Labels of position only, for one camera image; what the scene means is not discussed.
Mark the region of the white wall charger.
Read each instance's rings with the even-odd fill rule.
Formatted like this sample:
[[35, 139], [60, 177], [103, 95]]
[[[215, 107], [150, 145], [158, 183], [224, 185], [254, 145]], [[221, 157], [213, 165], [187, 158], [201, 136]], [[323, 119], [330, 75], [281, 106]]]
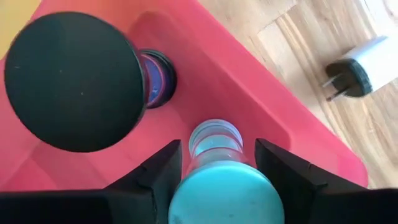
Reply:
[[379, 36], [351, 49], [325, 67], [329, 77], [323, 86], [336, 92], [327, 97], [364, 97], [398, 77], [398, 35]]

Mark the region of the black-capped purple hourglass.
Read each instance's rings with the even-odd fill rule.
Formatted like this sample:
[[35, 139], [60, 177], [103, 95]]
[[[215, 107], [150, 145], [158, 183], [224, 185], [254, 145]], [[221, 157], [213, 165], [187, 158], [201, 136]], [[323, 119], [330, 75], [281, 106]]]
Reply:
[[41, 141], [96, 152], [124, 139], [145, 110], [177, 87], [172, 62], [137, 49], [111, 24], [82, 12], [56, 12], [26, 25], [6, 55], [7, 97]]

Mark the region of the red translucent plastic bin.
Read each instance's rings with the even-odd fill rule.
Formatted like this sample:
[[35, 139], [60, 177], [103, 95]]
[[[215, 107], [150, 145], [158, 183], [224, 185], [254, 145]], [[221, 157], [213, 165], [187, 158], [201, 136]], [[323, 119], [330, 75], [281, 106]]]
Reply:
[[0, 83], [0, 191], [98, 189], [135, 169], [170, 141], [183, 147], [196, 125], [233, 123], [254, 163], [263, 138], [322, 169], [367, 186], [361, 160], [196, 0], [41, 0], [33, 18], [81, 11], [106, 20], [140, 48], [174, 63], [177, 90], [146, 111], [121, 142], [87, 154], [41, 142], [17, 119]]

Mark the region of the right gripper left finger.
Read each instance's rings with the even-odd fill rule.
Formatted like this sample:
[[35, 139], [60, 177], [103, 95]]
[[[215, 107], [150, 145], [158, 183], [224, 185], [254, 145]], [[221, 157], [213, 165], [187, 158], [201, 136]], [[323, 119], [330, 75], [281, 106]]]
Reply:
[[182, 144], [173, 140], [105, 188], [112, 224], [168, 224], [169, 205], [182, 176]]

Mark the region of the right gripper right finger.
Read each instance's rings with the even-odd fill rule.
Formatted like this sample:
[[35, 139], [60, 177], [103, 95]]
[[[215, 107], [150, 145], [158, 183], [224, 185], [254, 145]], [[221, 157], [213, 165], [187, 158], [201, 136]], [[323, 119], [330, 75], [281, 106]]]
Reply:
[[285, 224], [365, 224], [373, 202], [364, 187], [266, 141], [255, 142], [257, 168], [278, 192]]

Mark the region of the teal-capped sand hourglass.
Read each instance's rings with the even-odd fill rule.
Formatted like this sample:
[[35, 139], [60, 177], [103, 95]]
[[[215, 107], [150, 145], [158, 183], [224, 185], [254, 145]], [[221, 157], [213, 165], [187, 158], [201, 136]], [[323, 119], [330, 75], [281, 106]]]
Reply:
[[274, 186], [243, 154], [228, 121], [209, 119], [192, 132], [188, 170], [172, 197], [169, 224], [285, 224]]

